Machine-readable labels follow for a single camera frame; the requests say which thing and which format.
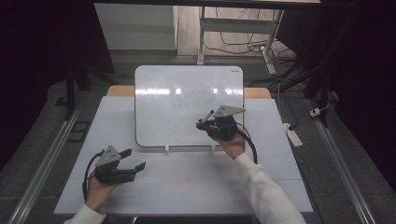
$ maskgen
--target human arm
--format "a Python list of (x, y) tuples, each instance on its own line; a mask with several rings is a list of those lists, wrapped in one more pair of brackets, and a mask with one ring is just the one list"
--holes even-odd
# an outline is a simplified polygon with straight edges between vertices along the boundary
[(87, 201), (81, 206), (79, 211), (64, 224), (100, 224), (106, 218), (106, 214), (100, 209), (110, 198), (113, 190), (120, 184), (105, 185), (101, 184), (94, 176), (94, 172), (90, 174), (88, 183)]
[(255, 164), (245, 152), (245, 139), (236, 134), (230, 141), (218, 141), (233, 159), (233, 167), (242, 180), (250, 204), (262, 224), (303, 224), (301, 213), (262, 165)]

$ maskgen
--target white sleeve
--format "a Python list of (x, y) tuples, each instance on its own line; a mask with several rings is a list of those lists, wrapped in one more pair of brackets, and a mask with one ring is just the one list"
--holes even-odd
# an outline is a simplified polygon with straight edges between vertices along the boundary
[(261, 224), (305, 223), (282, 188), (246, 152), (234, 160), (233, 166), (241, 177), (253, 211)]
[(64, 224), (101, 224), (105, 217), (105, 214), (91, 210), (84, 203), (79, 211), (71, 219), (66, 220)]

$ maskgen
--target black curtain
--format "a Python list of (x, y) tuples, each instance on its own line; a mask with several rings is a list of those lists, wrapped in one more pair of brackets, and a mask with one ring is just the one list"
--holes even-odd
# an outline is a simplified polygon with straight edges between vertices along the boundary
[(331, 86), (336, 111), (396, 189), (396, 7), (365, 1), (338, 48)]
[(47, 101), (49, 87), (86, 65), (114, 73), (90, 1), (0, 3), (1, 167), (18, 148)]

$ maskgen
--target wooden table edge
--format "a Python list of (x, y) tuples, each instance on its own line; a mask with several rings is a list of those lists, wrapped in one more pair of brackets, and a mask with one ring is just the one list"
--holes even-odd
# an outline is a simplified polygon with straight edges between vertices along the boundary
[[(111, 86), (106, 96), (134, 97), (134, 86)], [(266, 88), (244, 88), (245, 99), (272, 99), (271, 93)]]

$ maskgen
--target power strip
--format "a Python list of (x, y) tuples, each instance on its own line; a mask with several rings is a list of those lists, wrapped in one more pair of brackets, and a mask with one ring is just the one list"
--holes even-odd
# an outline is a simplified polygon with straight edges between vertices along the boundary
[(289, 130), (289, 123), (284, 123), (283, 127), (285, 128), (286, 135), (288, 136), (289, 140), (291, 141), (291, 144), (294, 147), (301, 147), (303, 145), (303, 142), (300, 140), (298, 137), (297, 133), (294, 130)]

